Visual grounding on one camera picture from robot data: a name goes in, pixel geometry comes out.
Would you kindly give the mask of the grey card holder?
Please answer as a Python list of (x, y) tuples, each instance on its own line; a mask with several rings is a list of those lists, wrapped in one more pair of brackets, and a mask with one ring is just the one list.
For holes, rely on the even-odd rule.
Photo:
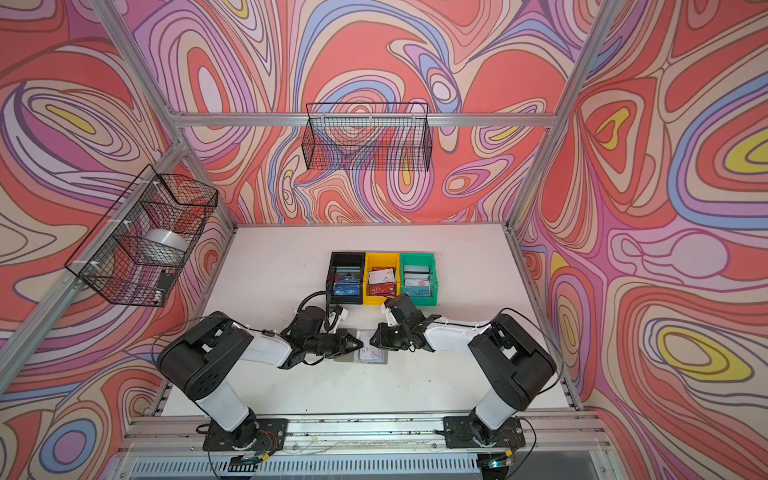
[(362, 348), (336, 357), (336, 362), (370, 365), (386, 365), (388, 363), (388, 352), (370, 344), (375, 334), (374, 330), (349, 329), (348, 333), (354, 336), (358, 343), (362, 344)]

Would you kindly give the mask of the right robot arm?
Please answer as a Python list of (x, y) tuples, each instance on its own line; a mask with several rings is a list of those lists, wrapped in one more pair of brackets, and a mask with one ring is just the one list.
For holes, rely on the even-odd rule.
[(451, 448), (464, 444), (496, 445), (506, 423), (529, 408), (558, 374), (552, 355), (520, 323), (528, 318), (505, 307), (484, 323), (462, 323), (431, 315), (423, 320), (398, 324), (380, 323), (370, 345), (385, 351), (424, 350), (467, 355), (479, 365), (490, 390), (461, 422), (445, 427), (443, 436)]

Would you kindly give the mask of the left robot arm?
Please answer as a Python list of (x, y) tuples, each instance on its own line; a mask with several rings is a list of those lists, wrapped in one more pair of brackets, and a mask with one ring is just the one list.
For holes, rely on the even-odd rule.
[(364, 343), (346, 329), (327, 320), (326, 311), (305, 306), (289, 325), (276, 333), (255, 330), (217, 311), (192, 326), (153, 358), (157, 370), (188, 400), (211, 419), (210, 427), (223, 435), (234, 450), (252, 448), (260, 425), (227, 381), (240, 361), (289, 370), (307, 362), (311, 354), (320, 361), (351, 354)]

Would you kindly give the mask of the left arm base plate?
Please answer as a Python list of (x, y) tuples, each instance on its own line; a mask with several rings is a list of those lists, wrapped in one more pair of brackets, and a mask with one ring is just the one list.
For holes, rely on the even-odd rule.
[(232, 432), (211, 420), (205, 431), (206, 452), (274, 453), (283, 449), (289, 421), (285, 418), (260, 418), (246, 422)]

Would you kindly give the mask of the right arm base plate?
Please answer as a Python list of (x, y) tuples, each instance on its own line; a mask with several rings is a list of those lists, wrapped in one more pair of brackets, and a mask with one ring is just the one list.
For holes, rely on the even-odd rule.
[(478, 418), (446, 416), (437, 435), (445, 439), (449, 449), (503, 448), (516, 451), (526, 445), (520, 419), (509, 417), (498, 429), (491, 429)]

